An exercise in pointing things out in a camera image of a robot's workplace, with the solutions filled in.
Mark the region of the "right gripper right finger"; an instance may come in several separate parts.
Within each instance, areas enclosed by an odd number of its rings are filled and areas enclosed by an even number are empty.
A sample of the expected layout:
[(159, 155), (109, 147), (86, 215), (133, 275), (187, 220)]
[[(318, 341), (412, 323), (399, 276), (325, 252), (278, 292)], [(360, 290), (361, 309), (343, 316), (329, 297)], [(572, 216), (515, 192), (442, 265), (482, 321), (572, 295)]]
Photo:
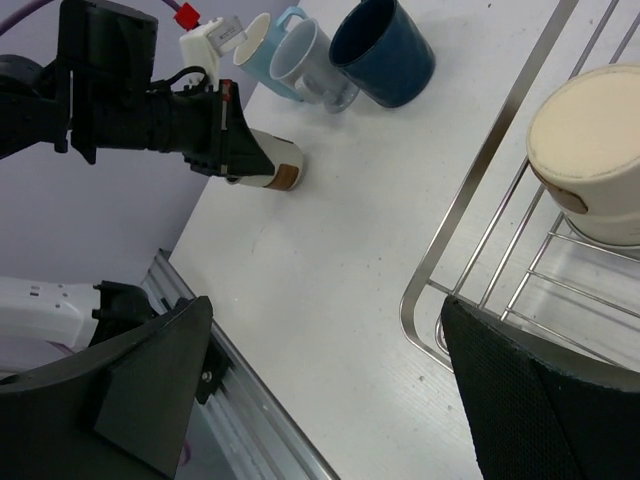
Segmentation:
[(454, 296), (441, 322), (484, 478), (638, 478), (638, 373)]

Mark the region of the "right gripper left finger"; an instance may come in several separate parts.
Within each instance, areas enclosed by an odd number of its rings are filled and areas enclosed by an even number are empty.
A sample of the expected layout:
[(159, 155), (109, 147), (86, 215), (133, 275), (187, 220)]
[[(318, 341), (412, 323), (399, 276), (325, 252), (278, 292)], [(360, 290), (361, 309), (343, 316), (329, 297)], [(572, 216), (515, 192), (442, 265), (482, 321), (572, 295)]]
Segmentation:
[(1, 382), (4, 476), (173, 476), (201, 377), (205, 297)]

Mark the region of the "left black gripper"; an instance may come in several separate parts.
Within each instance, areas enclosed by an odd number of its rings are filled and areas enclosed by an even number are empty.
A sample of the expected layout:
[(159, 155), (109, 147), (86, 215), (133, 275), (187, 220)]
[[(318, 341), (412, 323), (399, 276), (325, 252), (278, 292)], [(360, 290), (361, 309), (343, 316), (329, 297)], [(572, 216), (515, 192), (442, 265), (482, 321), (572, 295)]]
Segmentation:
[(238, 85), (223, 79), (219, 87), (174, 91), (167, 80), (152, 83), (145, 94), (144, 148), (179, 153), (192, 171), (209, 177), (273, 175), (275, 166), (244, 118)]

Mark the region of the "white cup brown band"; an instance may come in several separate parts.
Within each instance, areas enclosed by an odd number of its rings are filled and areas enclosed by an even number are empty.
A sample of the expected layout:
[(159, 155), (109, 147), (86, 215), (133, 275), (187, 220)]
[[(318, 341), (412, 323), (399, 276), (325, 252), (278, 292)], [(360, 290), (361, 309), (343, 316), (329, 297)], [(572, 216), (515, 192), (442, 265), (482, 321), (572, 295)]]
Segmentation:
[(230, 185), (244, 185), (278, 191), (293, 189), (303, 172), (304, 155), (302, 150), (293, 142), (267, 132), (251, 129), (251, 134), (271, 160), (275, 172), (271, 175), (227, 177), (226, 182)]

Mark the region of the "light blue mug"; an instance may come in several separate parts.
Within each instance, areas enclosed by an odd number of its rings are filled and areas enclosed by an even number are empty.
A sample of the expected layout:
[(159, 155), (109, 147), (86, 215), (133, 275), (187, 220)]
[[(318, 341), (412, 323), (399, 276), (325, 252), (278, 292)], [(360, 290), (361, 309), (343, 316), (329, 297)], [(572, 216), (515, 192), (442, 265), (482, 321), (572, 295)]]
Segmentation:
[(247, 38), (235, 49), (233, 62), (275, 94), (302, 102), (302, 98), (294, 90), (270, 75), (271, 60), (288, 33), (286, 27), (292, 17), (304, 20), (307, 15), (297, 6), (288, 7), (277, 19), (269, 13), (258, 15), (244, 30)]

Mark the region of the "pale grey-blue mug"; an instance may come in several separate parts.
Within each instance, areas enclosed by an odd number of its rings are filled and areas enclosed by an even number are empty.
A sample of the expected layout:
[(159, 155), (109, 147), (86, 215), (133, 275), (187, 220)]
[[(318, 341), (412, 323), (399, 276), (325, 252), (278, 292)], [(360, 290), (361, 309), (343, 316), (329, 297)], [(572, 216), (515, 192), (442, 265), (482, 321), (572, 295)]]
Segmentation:
[(303, 20), (276, 48), (269, 73), (304, 102), (336, 114), (353, 103), (360, 89), (331, 64), (330, 43), (315, 19)]

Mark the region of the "large dark blue mug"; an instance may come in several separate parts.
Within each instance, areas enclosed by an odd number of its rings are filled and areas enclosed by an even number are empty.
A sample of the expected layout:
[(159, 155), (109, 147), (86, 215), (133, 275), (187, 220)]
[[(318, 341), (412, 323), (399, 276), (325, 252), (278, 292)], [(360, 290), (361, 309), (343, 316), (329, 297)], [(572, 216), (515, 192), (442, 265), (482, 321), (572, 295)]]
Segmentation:
[(401, 107), (418, 96), (435, 67), (434, 52), (399, 2), (360, 2), (343, 20), (329, 60), (378, 105)]

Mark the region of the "cream cup brown band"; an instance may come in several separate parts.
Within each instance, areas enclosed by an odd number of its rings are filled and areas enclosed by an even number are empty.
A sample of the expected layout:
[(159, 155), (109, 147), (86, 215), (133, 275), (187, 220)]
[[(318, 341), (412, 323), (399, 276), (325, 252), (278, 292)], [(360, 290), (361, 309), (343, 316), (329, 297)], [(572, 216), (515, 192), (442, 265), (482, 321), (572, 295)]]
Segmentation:
[(639, 244), (639, 67), (612, 64), (567, 81), (533, 116), (534, 175), (585, 237)]

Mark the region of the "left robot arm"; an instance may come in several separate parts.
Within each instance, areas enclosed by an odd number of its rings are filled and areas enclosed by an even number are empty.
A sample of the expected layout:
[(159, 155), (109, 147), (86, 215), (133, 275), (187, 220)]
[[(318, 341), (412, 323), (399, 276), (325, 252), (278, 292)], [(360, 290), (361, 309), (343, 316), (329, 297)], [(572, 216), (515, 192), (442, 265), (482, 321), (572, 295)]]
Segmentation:
[(274, 175), (235, 82), (200, 65), (152, 80), (157, 29), (155, 17), (111, 1), (62, 2), (50, 64), (1, 58), (2, 157), (50, 143), (90, 164), (100, 148), (149, 150), (180, 153), (206, 176)]

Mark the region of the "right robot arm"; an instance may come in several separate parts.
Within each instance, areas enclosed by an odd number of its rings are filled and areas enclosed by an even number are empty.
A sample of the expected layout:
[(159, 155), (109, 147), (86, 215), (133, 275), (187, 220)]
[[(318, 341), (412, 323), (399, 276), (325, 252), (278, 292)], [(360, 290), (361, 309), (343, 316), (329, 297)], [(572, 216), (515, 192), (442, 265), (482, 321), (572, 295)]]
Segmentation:
[[(171, 479), (191, 406), (230, 362), (206, 298), (156, 313), (139, 287), (3, 278), (1, 332), (60, 344), (1, 382), (5, 479)], [(441, 322), (487, 479), (635, 479), (639, 376), (455, 297)]]

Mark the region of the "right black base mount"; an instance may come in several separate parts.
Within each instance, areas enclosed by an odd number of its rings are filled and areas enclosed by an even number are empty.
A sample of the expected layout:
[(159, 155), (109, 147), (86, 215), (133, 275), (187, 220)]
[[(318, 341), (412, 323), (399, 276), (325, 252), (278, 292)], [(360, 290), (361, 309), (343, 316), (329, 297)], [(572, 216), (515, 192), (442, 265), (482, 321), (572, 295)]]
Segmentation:
[(209, 397), (216, 393), (231, 365), (226, 350), (211, 333), (195, 394), (200, 405), (206, 404)]

